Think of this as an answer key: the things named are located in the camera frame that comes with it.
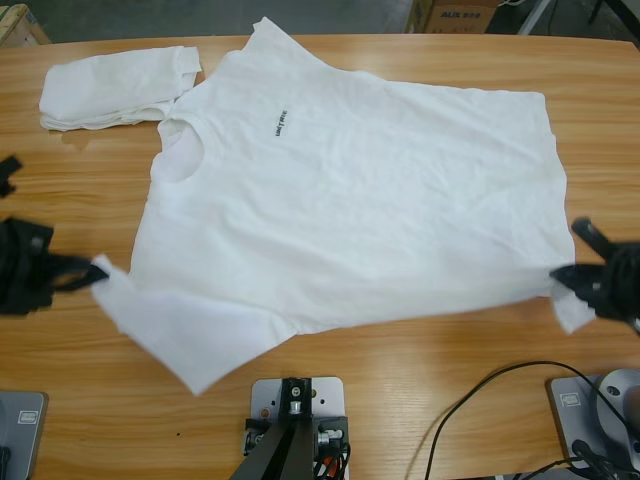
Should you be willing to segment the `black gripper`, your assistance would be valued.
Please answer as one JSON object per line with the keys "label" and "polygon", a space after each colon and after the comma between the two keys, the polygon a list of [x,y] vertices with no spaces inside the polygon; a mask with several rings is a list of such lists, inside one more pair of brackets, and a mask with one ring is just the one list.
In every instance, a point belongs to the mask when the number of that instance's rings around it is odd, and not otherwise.
{"label": "black gripper", "polygon": [[639,332],[639,243],[614,245],[589,217],[576,218],[573,232],[598,255],[609,255],[601,273],[596,264],[573,264],[557,268],[550,277],[571,290],[579,299],[598,294],[596,314],[619,321]]}
{"label": "black gripper", "polygon": [[[16,190],[11,176],[23,168],[10,155],[0,162],[0,197]],[[8,218],[1,222],[1,314],[27,315],[47,308],[55,292],[74,292],[106,280],[108,274],[90,259],[49,255],[53,229]]]}

